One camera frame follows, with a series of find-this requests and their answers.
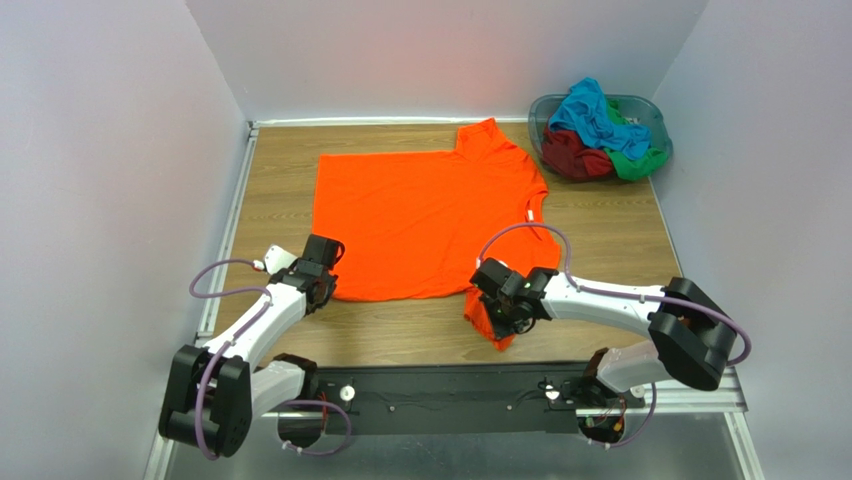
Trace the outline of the orange t shirt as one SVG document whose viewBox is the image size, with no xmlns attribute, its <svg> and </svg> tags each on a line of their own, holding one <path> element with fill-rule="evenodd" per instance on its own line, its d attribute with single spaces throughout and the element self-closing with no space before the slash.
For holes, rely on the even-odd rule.
<svg viewBox="0 0 852 480">
<path fill-rule="evenodd" d="M 541 228 L 548 185 L 533 158 L 487 119 L 462 126 L 450 150 L 323 154 L 312 230 L 342 242 L 335 297 L 351 302 L 463 294 L 464 318 L 496 349 L 470 279 L 481 252 L 527 273 L 559 264 Z"/>
</svg>

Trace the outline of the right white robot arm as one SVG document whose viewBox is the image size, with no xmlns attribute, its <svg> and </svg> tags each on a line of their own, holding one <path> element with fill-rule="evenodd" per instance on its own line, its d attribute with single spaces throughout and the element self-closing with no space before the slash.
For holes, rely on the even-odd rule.
<svg viewBox="0 0 852 480">
<path fill-rule="evenodd" d="M 634 387 L 668 380 L 715 391 L 742 335 L 695 283 L 681 277 L 665 286 L 629 286 L 577 279 L 544 267 L 522 275 L 488 258 L 470 282 L 499 339 L 555 320 L 585 321 L 641 336 L 635 345 L 595 352 L 571 384 L 571 396 L 585 405 L 608 405 Z"/>
</svg>

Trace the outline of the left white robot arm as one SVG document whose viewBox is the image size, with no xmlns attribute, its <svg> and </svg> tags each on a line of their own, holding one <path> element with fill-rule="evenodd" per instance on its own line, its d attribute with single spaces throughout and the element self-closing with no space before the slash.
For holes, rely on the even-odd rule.
<svg viewBox="0 0 852 480">
<path fill-rule="evenodd" d="M 253 421 L 279 405 L 334 411 L 347 420 L 342 407 L 319 393 L 315 362 L 281 354 L 259 364 L 289 328 L 329 302 L 344 254 L 341 241 L 311 234 L 299 255 L 272 245 L 261 259 L 247 261 L 267 283 L 249 287 L 257 300 L 224 333 L 175 353 L 159 435 L 217 460 L 234 455 Z"/>
</svg>

